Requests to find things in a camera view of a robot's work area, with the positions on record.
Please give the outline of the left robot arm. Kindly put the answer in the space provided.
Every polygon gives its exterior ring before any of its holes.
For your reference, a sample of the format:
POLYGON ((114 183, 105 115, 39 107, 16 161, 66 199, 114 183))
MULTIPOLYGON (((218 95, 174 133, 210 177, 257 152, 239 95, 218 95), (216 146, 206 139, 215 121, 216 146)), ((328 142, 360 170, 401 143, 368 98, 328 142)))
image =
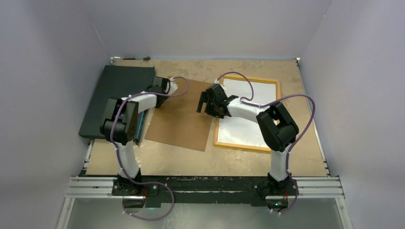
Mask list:
POLYGON ((117 180, 130 195, 137 195, 142 190, 140 168, 133 148, 138 116, 151 108, 159 108, 177 89, 174 78, 156 77, 145 91, 107 101, 100 132, 114 147, 119 166, 117 180))

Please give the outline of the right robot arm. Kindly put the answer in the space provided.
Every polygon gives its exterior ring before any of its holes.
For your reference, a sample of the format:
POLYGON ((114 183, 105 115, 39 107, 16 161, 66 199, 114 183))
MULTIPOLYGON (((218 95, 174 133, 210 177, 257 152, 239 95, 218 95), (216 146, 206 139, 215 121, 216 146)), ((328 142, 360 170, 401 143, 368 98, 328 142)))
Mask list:
POLYGON ((223 119, 238 117, 258 124, 266 145, 271 150, 271 166, 267 175, 268 188, 280 194, 292 183, 289 171, 289 153, 296 141, 299 128, 286 107, 274 102, 268 108, 247 103, 237 95, 228 96, 220 84, 213 84, 201 92, 198 113, 223 119))

